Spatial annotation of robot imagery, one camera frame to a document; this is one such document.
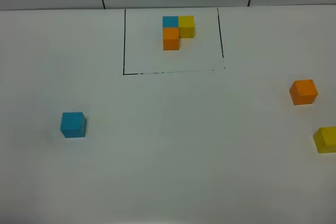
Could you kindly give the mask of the yellow template block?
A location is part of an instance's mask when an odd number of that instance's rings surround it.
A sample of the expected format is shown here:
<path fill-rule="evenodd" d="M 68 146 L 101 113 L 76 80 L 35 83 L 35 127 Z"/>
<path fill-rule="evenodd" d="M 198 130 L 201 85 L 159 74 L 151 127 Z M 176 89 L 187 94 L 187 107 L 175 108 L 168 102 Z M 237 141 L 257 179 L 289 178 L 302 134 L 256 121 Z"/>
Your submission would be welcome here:
<path fill-rule="evenodd" d="M 194 16 L 179 16 L 178 30 L 180 38 L 194 38 L 195 36 L 195 22 Z"/>

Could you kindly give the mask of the blue template block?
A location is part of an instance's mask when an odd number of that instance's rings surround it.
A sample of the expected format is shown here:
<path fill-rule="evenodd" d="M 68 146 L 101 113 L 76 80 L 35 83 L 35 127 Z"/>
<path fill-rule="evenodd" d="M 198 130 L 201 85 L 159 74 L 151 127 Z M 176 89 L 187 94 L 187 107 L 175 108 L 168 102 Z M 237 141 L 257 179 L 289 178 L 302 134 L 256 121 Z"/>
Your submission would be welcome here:
<path fill-rule="evenodd" d="M 163 28 L 178 28 L 178 24 L 178 16 L 163 16 L 162 18 Z"/>

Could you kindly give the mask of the orange template block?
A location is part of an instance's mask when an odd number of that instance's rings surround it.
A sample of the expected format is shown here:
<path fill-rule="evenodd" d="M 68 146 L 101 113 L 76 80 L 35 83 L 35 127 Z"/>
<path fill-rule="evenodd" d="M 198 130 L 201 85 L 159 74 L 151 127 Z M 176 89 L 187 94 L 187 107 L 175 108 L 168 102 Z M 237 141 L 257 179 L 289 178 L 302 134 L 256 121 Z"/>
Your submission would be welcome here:
<path fill-rule="evenodd" d="M 177 27 L 163 28 L 163 50 L 179 50 L 180 38 Z"/>

